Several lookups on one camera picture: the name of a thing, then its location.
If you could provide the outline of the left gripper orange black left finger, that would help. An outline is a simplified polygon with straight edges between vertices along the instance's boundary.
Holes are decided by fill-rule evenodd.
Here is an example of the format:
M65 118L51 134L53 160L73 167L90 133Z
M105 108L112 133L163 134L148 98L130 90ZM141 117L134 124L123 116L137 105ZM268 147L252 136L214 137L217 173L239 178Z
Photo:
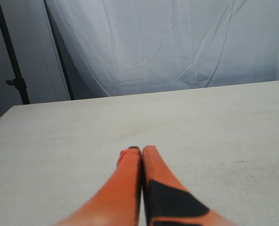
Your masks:
M141 195L141 151L129 147L120 152L109 180L77 211L58 226L137 226Z

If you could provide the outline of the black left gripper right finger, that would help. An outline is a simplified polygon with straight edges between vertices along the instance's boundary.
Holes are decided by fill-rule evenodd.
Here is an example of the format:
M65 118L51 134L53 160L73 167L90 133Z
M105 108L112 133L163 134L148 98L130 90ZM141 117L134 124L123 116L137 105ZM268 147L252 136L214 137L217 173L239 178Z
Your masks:
M142 182L148 226L234 226L205 206L176 178L153 145L142 152Z

